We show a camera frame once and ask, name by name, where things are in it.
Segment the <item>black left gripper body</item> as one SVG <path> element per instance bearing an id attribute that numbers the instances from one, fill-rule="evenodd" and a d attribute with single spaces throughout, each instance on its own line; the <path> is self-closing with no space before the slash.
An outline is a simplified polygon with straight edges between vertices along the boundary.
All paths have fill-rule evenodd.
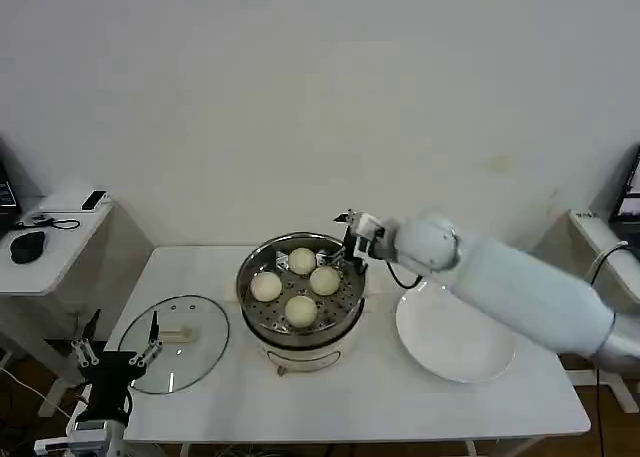
<path id="1" fill-rule="evenodd" d="M 129 418 L 133 408 L 130 384 L 146 373 L 147 365 L 138 364 L 133 351 L 105 351 L 97 364 L 81 368 L 91 386 L 82 418 Z"/>

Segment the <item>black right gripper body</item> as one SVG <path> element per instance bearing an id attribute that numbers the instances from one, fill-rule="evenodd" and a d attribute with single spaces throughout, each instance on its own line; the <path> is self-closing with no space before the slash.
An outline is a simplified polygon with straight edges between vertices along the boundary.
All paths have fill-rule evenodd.
<path id="1" fill-rule="evenodd" d="M 348 225 L 343 237 L 343 258 L 350 263 L 356 273 L 365 273 L 368 268 L 366 258 L 371 237 L 362 235 L 351 225 Z"/>

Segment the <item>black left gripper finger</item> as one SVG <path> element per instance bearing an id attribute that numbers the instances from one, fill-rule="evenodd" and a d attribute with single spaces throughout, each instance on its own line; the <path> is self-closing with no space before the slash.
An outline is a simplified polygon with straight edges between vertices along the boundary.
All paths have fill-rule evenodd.
<path id="1" fill-rule="evenodd" d="M 129 359 L 129 364 L 137 367 L 148 367 L 161 352 L 163 342 L 159 339 L 159 323 L 156 311 L 152 314 L 151 326 L 146 348 Z"/>
<path id="2" fill-rule="evenodd" d="M 84 327 L 81 336 L 71 341 L 71 347 L 79 367 L 97 366 L 99 364 L 99 358 L 93 349 L 92 342 L 100 314 L 101 310 L 97 309 Z"/>

